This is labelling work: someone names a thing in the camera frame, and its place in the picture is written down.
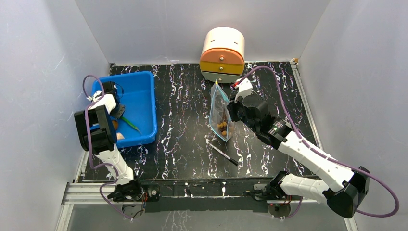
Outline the clear zip top bag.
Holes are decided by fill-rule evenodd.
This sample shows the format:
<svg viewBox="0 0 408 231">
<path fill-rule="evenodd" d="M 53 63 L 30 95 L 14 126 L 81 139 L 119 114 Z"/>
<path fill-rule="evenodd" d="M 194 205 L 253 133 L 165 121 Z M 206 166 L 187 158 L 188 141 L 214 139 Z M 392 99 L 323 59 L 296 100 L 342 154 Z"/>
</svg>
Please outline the clear zip top bag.
<svg viewBox="0 0 408 231">
<path fill-rule="evenodd" d="M 232 132 L 235 130 L 235 125 L 227 109 L 230 100 L 217 81 L 211 87 L 210 96 L 210 128 L 224 142 L 228 142 L 232 138 Z"/>
</svg>

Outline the brown longan bunch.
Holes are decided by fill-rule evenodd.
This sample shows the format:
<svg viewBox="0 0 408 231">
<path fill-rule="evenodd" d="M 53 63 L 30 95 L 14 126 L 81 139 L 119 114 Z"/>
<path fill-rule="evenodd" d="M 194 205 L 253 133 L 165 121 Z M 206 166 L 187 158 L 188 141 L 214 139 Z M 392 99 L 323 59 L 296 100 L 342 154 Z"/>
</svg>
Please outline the brown longan bunch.
<svg viewBox="0 0 408 231">
<path fill-rule="evenodd" d="M 222 98 L 217 98 L 216 100 L 215 116 L 216 116 L 215 122 L 217 124 L 217 130 L 222 137 L 226 138 L 228 136 L 227 128 L 228 128 L 229 115 L 228 115 L 226 101 L 223 100 Z"/>
</svg>

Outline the green chili pepper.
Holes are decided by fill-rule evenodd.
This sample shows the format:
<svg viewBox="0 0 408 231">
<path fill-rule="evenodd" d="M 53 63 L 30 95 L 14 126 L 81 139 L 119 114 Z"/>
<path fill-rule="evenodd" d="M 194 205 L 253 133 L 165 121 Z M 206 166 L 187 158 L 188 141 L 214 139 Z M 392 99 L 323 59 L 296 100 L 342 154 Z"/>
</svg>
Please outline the green chili pepper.
<svg viewBox="0 0 408 231">
<path fill-rule="evenodd" d="M 140 135 L 142 134 L 140 129 L 136 125 L 134 125 L 132 122 L 130 122 L 127 118 L 125 118 L 124 116 L 121 116 L 119 120 L 122 121 L 124 124 L 126 124 L 129 128 L 132 128 L 138 134 Z"/>
</svg>

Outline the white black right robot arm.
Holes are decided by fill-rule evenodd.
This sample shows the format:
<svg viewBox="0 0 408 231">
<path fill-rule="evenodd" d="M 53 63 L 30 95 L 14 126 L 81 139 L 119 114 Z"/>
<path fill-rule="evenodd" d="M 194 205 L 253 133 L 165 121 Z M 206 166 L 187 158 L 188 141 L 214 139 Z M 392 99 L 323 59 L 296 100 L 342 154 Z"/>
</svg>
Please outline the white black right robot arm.
<svg viewBox="0 0 408 231">
<path fill-rule="evenodd" d="M 362 172 L 334 162 L 325 153 L 315 153 L 317 147 L 302 136 L 298 137 L 285 120 L 272 116 L 266 101 L 258 95 L 230 96 L 227 109 L 233 122 L 241 121 L 257 138 L 273 149 L 300 162 L 318 179 L 295 176 L 287 171 L 278 175 L 263 190 L 263 195 L 277 199 L 296 195 L 326 203 L 336 214 L 351 218 L 368 193 L 370 180 Z"/>
</svg>

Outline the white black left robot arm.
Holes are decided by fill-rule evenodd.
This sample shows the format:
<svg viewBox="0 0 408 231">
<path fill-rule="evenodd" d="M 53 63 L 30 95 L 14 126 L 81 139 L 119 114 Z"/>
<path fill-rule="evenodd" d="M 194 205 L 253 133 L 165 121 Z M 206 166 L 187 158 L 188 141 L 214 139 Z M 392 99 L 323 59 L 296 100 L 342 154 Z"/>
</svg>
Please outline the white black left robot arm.
<svg viewBox="0 0 408 231">
<path fill-rule="evenodd" d="M 138 201 L 145 194 L 133 170 L 125 163 L 117 147 L 118 138 L 111 113 L 121 115 L 125 106 L 120 104 L 116 83 L 102 83 L 103 91 L 96 91 L 90 101 L 92 106 L 74 113 L 80 144 L 89 156 L 98 158 L 115 181 L 115 190 L 107 198 L 115 202 Z"/>
</svg>

